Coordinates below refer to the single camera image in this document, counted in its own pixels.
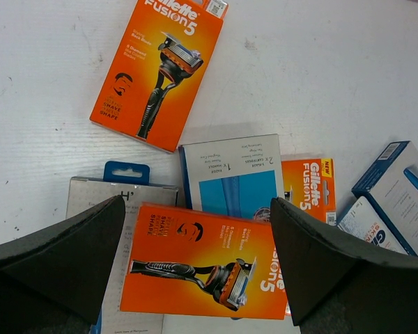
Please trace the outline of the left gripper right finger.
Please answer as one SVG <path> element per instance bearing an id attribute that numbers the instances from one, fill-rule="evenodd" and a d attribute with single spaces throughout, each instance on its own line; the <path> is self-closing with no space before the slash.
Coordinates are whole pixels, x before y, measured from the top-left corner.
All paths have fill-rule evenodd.
<path id="1" fill-rule="evenodd" d="M 294 326 L 418 326 L 418 257 L 374 246 L 282 198 L 270 223 Z"/>

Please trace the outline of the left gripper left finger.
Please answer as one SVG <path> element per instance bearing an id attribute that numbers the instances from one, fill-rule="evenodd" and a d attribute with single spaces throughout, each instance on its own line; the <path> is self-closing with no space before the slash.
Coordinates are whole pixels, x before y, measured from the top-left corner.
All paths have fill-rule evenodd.
<path id="1" fill-rule="evenodd" d="M 0 244 L 0 324 L 96 324 L 124 220 L 114 196 Z"/>

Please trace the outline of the white Gillette SkinGuard blister pack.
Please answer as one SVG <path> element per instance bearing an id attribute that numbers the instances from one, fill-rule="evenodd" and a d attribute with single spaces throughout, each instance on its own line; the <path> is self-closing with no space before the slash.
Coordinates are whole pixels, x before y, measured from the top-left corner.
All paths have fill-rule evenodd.
<path id="1" fill-rule="evenodd" d="M 337 227 L 374 246 L 408 254 L 364 196 L 355 201 L 337 223 Z"/>

